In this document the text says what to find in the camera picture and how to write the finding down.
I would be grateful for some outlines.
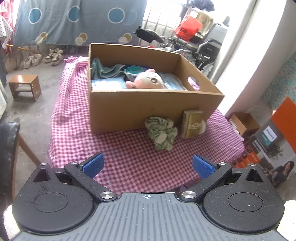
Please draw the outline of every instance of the sneaker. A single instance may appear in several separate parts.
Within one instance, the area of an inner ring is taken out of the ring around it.
[[[33,60],[33,56],[29,56],[28,58],[25,59],[25,62],[24,62],[25,69],[28,69],[31,66],[32,60]]]
[[[46,56],[45,58],[44,58],[44,62],[45,63],[50,63],[51,61],[52,61],[52,58],[53,58],[53,55],[55,54],[55,53],[57,53],[59,51],[59,48],[56,48],[56,49],[50,49],[49,50],[49,54],[48,54],[48,56]]]
[[[40,63],[41,59],[42,59],[41,54],[33,54],[32,65],[33,66],[38,65]]]
[[[52,58],[52,65],[58,65],[61,60],[63,59],[63,50],[59,50],[57,53],[55,53],[53,55],[53,58]]]

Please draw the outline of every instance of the gray ridged plate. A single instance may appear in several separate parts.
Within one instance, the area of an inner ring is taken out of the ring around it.
[[[37,236],[19,233],[14,241],[284,241],[276,231],[258,235],[226,232],[210,223],[193,203],[173,193],[123,193],[102,203],[80,227],[63,234]]]

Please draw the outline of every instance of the woman with dark hair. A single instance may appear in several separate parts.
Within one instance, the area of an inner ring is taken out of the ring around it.
[[[294,165],[295,163],[293,161],[288,161],[284,166],[279,166],[277,169],[273,170],[271,174],[267,173],[266,176],[272,185],[277,188],[280,183],[287,180],[290,172],[294,168]]]

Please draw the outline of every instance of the pair of shoes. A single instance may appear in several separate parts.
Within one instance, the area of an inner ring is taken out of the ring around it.
[[[56,48],[56,49],[50,49],[49,50],[49,54],[48,54],[48,56],[46,56],[45,58],[44,58],[44,62],[45,63],[51,63],[51,61],[52,61],[52,59],[53,59],[53,55],[54,54],[56,54],[57,52],[59,51],[59,48]]]
[[[63,50],[60,49],[57,53],[54,53],[52,56],[52,61],[51,61],[52,66],[58,65],[62,59],[63,59]]]
[[[33,55],[29,56],[28,58],[25,59],[24,68],[28,69],[31,66],[31,64],[33,66],[38,65],[40,63],[41,59],[42,59],[41,54],[33,54]]]

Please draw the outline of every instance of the blue gripper pad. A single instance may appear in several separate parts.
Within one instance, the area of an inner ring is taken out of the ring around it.
[[[204,160],[200,156],[195,155],[193,157],[193,169],[201,176],[202,179],[207,178],[209,175],[214,173],[215,167],[214,163],[211,163],[209,160]]]
[[[90,178],[94,178],[104,167],[103,154],[97,153],[81,162],[78,168],[88,175]]]

